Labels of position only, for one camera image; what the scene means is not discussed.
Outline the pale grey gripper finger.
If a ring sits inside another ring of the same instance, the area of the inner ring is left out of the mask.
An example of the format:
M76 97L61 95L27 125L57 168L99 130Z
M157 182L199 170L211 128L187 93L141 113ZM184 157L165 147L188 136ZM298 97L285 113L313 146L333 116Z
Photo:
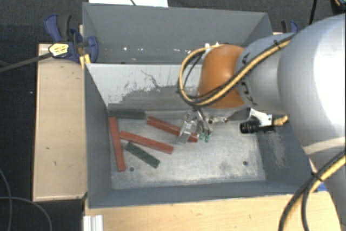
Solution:
M196 122L184 120L176 138L176 143L186 144L187 142L196 143L197 141L198 135L196 134Z

